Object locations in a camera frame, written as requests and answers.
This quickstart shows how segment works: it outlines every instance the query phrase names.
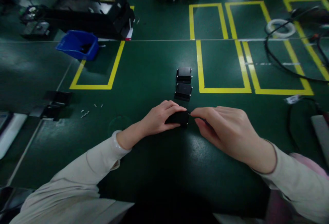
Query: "hand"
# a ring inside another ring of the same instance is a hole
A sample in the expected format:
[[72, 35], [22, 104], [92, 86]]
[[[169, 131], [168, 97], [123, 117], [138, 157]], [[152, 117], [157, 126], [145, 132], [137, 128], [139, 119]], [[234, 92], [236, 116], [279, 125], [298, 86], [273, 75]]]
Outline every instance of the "hand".
[[195, 119], [201, 135], [229, 156], [260, 173], [270, 173], [275, 169], [274, 147], [258, 136], [243, 110], [204, 107], [196, 108], [191, 116], [208, 122]]
[[186, 108], [179, 106], [173, 101], [161, 102], [160, 105], [152, 108], [141, 121], [129, 126], [127, 129], [117, 134], [119, 145], [122, 148], [129, 150], [144, 137], [179, 127], [180, 124], [165, 124], [165, 121], [169, 116], [180, 111], [186, 111]]

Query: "wrist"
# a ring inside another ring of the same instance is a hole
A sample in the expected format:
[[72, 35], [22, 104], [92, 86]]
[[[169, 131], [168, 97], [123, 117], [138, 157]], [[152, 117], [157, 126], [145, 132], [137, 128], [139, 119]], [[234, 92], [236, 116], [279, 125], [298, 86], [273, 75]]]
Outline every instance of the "wrist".
[[139, 122], [129, 126], [127, 129], [117, 133], [117, 141], [121, 148], [130, 150], [141, 139], [144, 138], [142, 131], [139, 129]]
[[246, 164], [259, 173], [272, 173], [277, 164], [277, 155], [274, 146], [267, 140], [260, 138], [254, 152], [255, 154]]

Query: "black cable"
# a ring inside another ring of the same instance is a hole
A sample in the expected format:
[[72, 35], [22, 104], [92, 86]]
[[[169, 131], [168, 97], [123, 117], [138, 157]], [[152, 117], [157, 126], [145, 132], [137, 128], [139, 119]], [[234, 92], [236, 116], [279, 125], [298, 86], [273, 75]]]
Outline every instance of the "black cable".
[[[308, 13], [308, 12], [310, 12], [310, 11], [312, 11], [312, 10], [315, 10], [315, 9], [319, 9], [319, 7], [318, 7], [318, 6], [315, 6], [315, 7], [313, 7], [313, 8], [310, 8], [310, 9], [308, 9], [308, 10], [302, 12], [301, 14], [295, 16], [294, 19], [296, 19], [297, 17], [301, 17], [301, 16], [305, 15], [306, 13]], [[268, 47], [268, 40], [269, 40], [270, 36], [271, 36], [275, 31], [279, 30], [279, 29], [282, 28], [282, 27], [285, 27], [288, 23], [292, 23], [292, 22], [293, 22], [293, 19], [288, 19], [288, 21], [287, 21], [286, 23], [284, 23], [284, 24], [282, 24], [281, 26], [277, 27], [276, 29], [274, 29], [272, 32], [270, 32], [270, 33], [266, 36], [266, 39], [265, 39], [265, 41], [264, 41], [264, 47], [265, 47], [265, 51], [266, 51], [266, 53], [267, 53], [268, 55], [270, 55], [270, 56], [271, 56], [271, 57], [272, 57], [272, 58], [278, 63], [278, 65], [279, 65], [281, 68], [283, 68], [285, 71], [287, 71], [288, 73], [290, 73], [290, 74], [292, 74], [292, 75], [294, 75], [294, 76], [297, 76], [297, 77], [299, 77], [299, 78], [304, 78], [304, 79], [307, 79], [307, 80], [309, 80], [309, 81], [322, 82], [322, 83], [329, 83], [329, 81], [327, 81], [327, 80], [316, 79], [316, 78], [310, 78], [310, 77], [307, 77], [307, 76], [304, 76], [304, 75], [300, 75], [300, 74], [298, 74], [298, 73], [296, 73], [296, 72], [294, 72], [294, 71], [288, 69], [288, 68], [285, 67], [283, 64], [281, 64], [281, 62], [277, 59], [277, 57], [276, 57], [276, 56], [271, 52], [271, 50], [269, 49], [269, 47]]]
[[324, 51], [322, 50], [321, 45], [320, 45], [321, 38], [324, 35], [320, 35], [320, 36], [317, 37], [317, 39], [316, 39], [316, 46], [318, 47], [318, 50], [319, 50], [320, 54], [322, 55], [322, 57], [324, 59], [324, 65], [328, 69], [329, 68], [329, 59], [328, 59], [327, 55], [324, 53]]
[[[298, 102], [300, 101], [312, 101], [314, 104], [315, 104], [315, 109], [316, 109], [316, 112], [318, 113], [319, 112], [319, 107], [320, 105], [316, 102], [315, 99], [313, 98], [308, 98], [308, 97], [302, 97]], [[301, 149], [299, 148], [293, 134], [292, 134], [292, 130], [291, 130], [291, 114], [292, 114], [292, 107], [294, 106], [294, 104], [290, 104], [289, 105], [289, 109], [288, 109], [288, 117], [287, 117], [287, 131], [288, 131], [288, 135], [290, 137], [290, 140], [292, 141], [292, 144], [295, 148], [295, 151], [296, 152], [300, 152]]]

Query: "white power strip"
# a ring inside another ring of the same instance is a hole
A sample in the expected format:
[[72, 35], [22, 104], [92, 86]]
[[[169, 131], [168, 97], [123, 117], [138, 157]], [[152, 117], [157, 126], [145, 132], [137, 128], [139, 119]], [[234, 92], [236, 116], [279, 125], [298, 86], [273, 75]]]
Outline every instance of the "white power strip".
[[329, 126], [322, 115], [312, 116], [311, 121], [329, 167]]
[[14, 114], [5, 130], [0, 135], [0, 160], [7, 153], [10, 145], [27, 119], [26, 114]]

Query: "green workbench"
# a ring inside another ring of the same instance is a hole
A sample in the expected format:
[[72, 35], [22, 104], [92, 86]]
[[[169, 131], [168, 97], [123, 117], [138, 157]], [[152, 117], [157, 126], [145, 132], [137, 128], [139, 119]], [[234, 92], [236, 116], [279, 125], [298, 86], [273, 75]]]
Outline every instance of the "green workbench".
[[[51, 5], [54, 1], [34, 2]], [[59, 122], [28, 118], [0, 161], [0, 184], [40, 187], [114, 130], [139, 121], [161, 101], [173, 99], [178, 67], [193, 69], [191, 100], [178, 104], [189, 111], [218, 105], [243, 109], [258, 134], [287, 153], [294, 147], [287, 132], [284, 99], [305, 94], [329, 109], [328, 85], [301, 81], [269, 64], [262, 41], [268, 19], [289, 17], [290, 5], [327, 7], [327, 0], [129, 3], [139, 20], [132, 40], [104, 42], [106, 47], [100, 48], [95, 61], [86, 63], [55, 50], [62, 32], [53, 42], [21, 38], [19, 9], [0, 18], [0, 108], [28, 113], [33, 106], [47, 103], [41, 100], [46, 90], [74, 93]], [[289, 41], [270, 41], [270, 47], [281, 62], [301, 63], [287, 66], [290, 69], [329, 80], [318, 51], [300, 39], [300, 32], [311, 35], [300, 27]], [[328, 52], [329, 41], [322, 43]], [[81, 110], [90, 113], [81, 119]], [[327, 170], [310, 124], [313, 114], [309, 104], [297, 104], [292, 130], [301, 153]], [[161, 200], [181, 189], [207, 201], [214, 212], [253, 217], [264, 216], [269, 196], [262, 179], [207, 142], [193, 119], [187, 129], [143, 139], [99, 187], [102, 197], [132, 202]]]

